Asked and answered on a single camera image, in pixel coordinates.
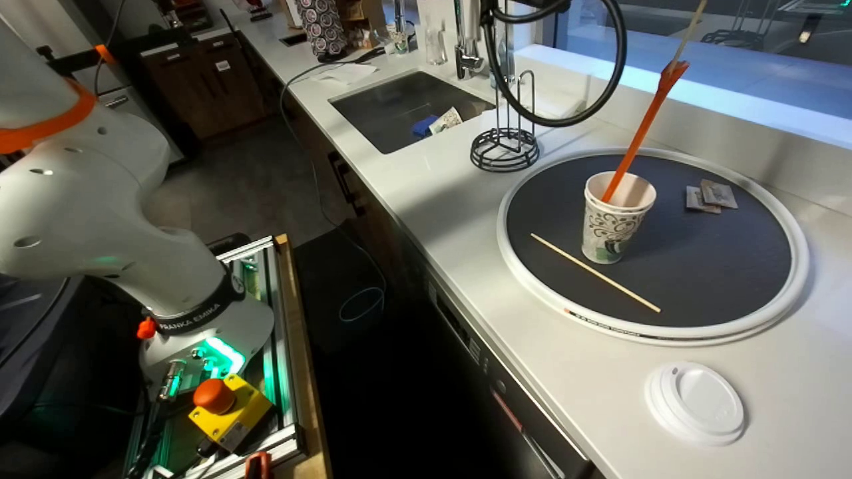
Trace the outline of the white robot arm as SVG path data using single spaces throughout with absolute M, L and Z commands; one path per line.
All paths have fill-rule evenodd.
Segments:
M 88 273 L 125 289 L 154 317 L 141 345 L 149 378 L 206 341 L 245 359 L 265 349 L 273 308 L 242 296 L 203 240 L 143 214 L 166 178 L 166 136 L 56 75 L 10 27 L 0 27 L 0 148 L 14 159 L 0 173 L 2 273 Z

